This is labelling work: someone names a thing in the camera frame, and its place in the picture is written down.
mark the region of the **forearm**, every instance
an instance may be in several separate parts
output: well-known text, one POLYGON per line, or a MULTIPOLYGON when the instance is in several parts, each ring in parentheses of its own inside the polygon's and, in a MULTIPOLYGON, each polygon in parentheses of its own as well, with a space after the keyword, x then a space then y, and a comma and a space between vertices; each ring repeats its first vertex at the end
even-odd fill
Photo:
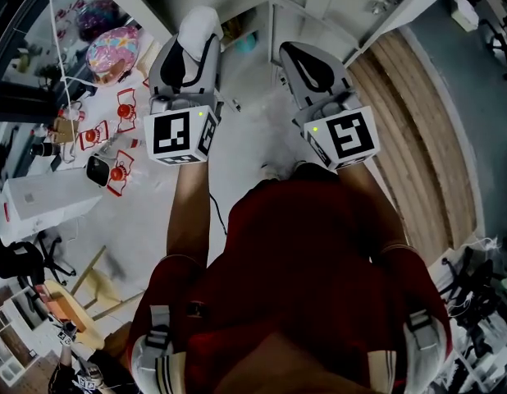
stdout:
POLYGON ((71 366, 72 365, 71 361, 72 361, 71 347, 62 346, 62 351, 60 353, 60 363, 65 366, 71 366))
POLYGON ((394 206, 363 163, 337 171, 341 184, 350 192, 352 207, 373 250, 387 244, 405 244, 403 225, 394 206))
POLYGON ((206 267, 210 239, 208 163, 182 165, 177 178, 167 255, 188 255, 206 267))

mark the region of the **person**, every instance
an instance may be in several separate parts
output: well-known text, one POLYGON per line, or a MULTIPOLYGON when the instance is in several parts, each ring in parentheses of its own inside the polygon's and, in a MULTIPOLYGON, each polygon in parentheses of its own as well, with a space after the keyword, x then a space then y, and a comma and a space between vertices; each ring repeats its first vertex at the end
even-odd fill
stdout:
POLYGON ((144 394, 422 392, 450 353, 443 301, 363 163, 261 181, 207 267, 209 229, 208 163, 183 165, 130 330, 144 394))
POLYGON ((80 371, 75 373, 72 367, 73 353, 71 346, 75 339, 76 327, 72 322, 65 322, 62 332, 69 337, 69 344, 62 343, 62 350, 57 367, 53 371, 48 384, 48 394, 83 394, 97 392, 98 394, 136 394, 139 392, 135 381, 124 361, 117 358, 117 345, 121 337, 127 337, 129 326, 123 325, 106 338, 103 350, 96 350, 89 359, 80 359, 80 371), (93 383, 94 388, 84 387, 80 379, 93 383))

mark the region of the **wooden floor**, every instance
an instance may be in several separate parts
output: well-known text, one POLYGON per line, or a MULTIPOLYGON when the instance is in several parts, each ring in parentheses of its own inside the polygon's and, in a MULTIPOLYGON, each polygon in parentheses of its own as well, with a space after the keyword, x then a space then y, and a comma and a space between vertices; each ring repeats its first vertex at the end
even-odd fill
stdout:
POLYGON ((476 228, 467 168, 450 118, 399 32, 379 38, 349 68, 381 140, 377 166, 409 242, 427 266, 476 228))

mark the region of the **black cable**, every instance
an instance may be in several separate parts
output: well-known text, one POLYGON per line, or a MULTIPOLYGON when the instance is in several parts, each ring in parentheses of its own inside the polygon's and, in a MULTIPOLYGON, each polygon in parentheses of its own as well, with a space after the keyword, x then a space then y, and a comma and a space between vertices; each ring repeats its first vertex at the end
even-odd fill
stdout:
POLYGON ((212 193, 210 193, 210 199, 215 203, 215 208, 217 209, 217 216, 219 217, 219 221, 221 222, 222 230, 224 231, 225 236, 228 236, 228 232, 226 231, 226 227, 224 226, 224 222, 222 221, 221 211, 219 210, 219 204, 217 204, 217 200, 213 197, 212 193))

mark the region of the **maroon t-shirt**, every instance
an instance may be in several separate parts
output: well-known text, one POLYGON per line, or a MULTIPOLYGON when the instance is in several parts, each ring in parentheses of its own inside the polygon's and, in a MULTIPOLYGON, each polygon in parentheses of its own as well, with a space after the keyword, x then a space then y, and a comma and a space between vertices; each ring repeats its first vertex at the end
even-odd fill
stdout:
POLYGON ((151 328, 150 305, 170 305, 188 394, 212 392, 273 332, 365 387, 369 351, 395 350, 395 378, 404 379, 403 325, 420 309, 443 323, 450 351, 449 319, 425 264, 408 248, 362 253, 351 202, 335 182, 275 182, 248 193, 231 210, 226 247, 208 269, 182 255, 156 267, 129 354, 151 328), (194 303, 199 316, 190 315, 194 303))

